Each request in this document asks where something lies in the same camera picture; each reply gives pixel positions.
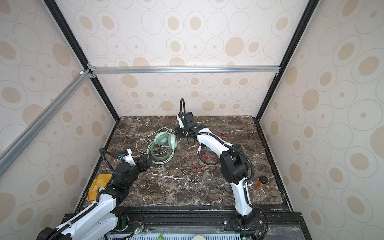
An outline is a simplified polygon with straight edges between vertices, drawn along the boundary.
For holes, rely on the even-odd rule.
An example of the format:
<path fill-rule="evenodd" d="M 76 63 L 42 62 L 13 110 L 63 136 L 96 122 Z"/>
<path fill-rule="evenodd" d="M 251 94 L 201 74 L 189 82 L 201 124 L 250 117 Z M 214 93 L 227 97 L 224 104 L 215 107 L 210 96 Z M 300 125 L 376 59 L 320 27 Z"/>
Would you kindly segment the mint green headphones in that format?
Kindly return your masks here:
<path fill-rule="evenodd" d="M 174 130 L 159 131 L 149 144 L 147 153 L 152 156 L 152 163 L 164 165 L 172 160 L 178 145 Z"/>

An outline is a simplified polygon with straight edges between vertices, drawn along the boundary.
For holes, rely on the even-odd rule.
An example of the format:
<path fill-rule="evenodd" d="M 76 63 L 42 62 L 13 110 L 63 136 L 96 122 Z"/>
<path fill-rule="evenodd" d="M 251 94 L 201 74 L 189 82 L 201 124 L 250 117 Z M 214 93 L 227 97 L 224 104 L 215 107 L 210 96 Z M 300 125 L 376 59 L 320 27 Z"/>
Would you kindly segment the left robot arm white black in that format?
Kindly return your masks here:
<path fill-rule="evenodd" d="M 112 231 L 119 222 L 113 210 L 130 193 L 140 173 L 152 166 L 153 156 L 146 154 L 133 161 L 123 160 L 117 165 L 106 187 L 97 192 L 96 200 L 77 215 L 57 226 L 46 227 L 38 240 L 98 240 Z"/>

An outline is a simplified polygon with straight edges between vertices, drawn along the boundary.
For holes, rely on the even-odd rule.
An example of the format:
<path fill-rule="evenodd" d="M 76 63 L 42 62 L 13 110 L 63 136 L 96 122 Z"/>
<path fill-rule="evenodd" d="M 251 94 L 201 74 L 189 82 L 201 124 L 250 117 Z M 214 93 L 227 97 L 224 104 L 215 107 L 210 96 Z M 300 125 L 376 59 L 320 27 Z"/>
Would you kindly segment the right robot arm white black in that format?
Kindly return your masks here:
<path fill-rule="evenodd" d="M 248 184 L 255 177 L 255 169 L 241 145 L 232 145 L 205 125 L 198 124 L 192 112 L 181 110 L 177 120 L 177 137 L 194 139 L 220 158 L 222 176 L 231 184 L 233 190 L 238 225 L 243 230 L 250 228 L 257 212 L 261 210 L 253 206 L 250 200 Z"/>

